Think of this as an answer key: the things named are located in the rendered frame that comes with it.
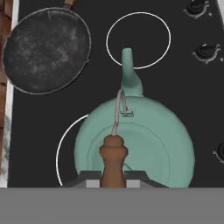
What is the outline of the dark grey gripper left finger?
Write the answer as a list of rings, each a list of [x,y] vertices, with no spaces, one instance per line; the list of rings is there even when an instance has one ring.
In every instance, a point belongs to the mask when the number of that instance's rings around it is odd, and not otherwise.
[[[101,171],[81,171],[77,179],[64,184],[64,187],[99,188],[101,178]]]

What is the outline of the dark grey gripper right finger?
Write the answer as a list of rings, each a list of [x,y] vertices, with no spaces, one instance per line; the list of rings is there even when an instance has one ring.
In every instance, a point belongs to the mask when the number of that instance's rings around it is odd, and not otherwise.
[[[125,171],[127,188],[164,188],[165,186],[148,177],[145,171]]]

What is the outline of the teal kettle with wooden handle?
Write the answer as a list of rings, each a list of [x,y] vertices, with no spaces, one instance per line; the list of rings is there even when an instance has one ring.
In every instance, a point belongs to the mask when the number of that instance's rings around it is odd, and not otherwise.
[[[104,168],[100,147],[112,133],[119,117],[117,134],[129,150],[123,169],[144,171],[148,177],[168,187],[188,187],[193,178],[193,142],[185,125],[167,107],[143,95],[140,78],[134,71],[132,50],[122,50],[122,85],[128,115],[116,110],[114,99],[104,102],[80,126],[74,147],[75,168],[101,171]]]

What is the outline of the black hob knob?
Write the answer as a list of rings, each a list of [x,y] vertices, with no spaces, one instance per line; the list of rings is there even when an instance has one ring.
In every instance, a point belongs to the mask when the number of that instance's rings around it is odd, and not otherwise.
[[[224,143],[221,143],[217,150],[213,154],[219,159],[219,161],[224,164]]]
[[[197,60],[204,62],[205,64],[208,64],[217,57],[220,50],[221,50],[220,44],[217,45],[203,44],[198,46],[192,54],[195,56]]]
[[[206,13],[208,7],[208,0],[190,0],[184,12],[191,18],[199,18]]]

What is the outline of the black hob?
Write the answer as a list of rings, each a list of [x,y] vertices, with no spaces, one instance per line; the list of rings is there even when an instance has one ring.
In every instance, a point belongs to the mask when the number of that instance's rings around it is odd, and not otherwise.
[[[223,187],[224,164],[213,152],[224,142],[224,23],[220,5],[189,17],[190,0],[78,0],[92,37],[90,60],[68,87],[48,95],[16,91],[12,109],[8,185],[54,187],[75,179],[74,140],[82,117],[116,97],[121,50],[133,50],[146,97],[161,102],[186,126],[196,164],[192,186]],[[205,64],[193,52],[220,44]]]

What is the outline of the dark grey frying pan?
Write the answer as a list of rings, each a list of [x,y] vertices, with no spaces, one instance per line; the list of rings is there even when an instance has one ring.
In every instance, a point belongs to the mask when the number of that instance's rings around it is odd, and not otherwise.
[[[36,10],[12,29],[3,46],[3,71],[14,88],[46,95],[71,84],[89,62],[91,34],[75,12],[77,0]]]

